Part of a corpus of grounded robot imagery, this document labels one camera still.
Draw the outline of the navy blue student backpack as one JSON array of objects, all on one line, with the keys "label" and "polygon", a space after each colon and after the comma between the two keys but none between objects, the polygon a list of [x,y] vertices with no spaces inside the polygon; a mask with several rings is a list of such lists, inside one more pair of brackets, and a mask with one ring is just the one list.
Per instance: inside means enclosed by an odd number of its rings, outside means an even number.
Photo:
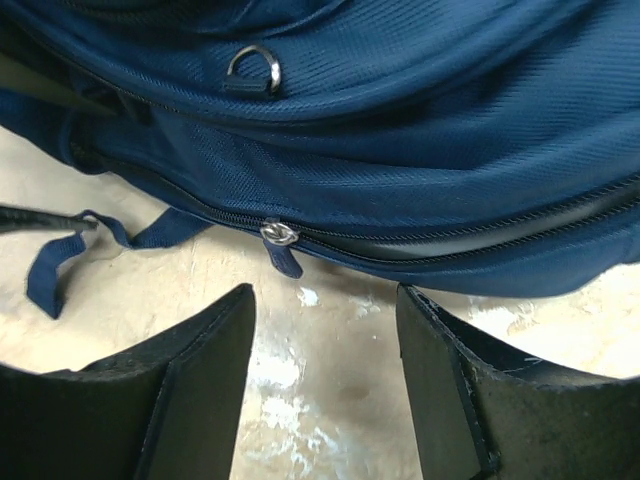
[{"label": "navy blue student backpack", "polygon": [[635,1],[5,1],[1,123],[210,225],[535,298],[639,259]]}]

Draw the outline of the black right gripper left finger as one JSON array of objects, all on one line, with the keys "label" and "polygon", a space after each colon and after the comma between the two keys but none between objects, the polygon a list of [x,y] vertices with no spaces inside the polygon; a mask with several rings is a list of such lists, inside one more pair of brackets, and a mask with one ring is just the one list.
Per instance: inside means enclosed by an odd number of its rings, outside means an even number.
[{"label": "black right gripper left finger", "polygon": [[5,479],[226,479],[256,323],[241,284],[73,372],[1,369]]}]

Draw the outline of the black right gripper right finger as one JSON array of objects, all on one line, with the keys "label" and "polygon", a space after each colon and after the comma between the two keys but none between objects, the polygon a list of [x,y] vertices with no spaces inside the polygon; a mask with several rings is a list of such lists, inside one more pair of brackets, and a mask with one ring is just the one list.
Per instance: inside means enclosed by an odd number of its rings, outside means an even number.
[{"label": "black right gripper right finger", "polygon": [[639,382],[536,358],[397,291],[396,325],[426,479],[635,479]]}]

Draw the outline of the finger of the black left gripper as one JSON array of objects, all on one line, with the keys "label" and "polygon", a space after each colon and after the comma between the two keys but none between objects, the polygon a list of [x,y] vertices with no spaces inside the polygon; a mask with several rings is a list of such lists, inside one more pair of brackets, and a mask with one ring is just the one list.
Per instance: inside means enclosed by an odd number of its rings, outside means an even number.
[{"label": "finger of the black left gripper", "polygon": [[93,220],[7,205],[0,207],[0,217],[2,235],[28,231],[84,232],[98,227]]}]

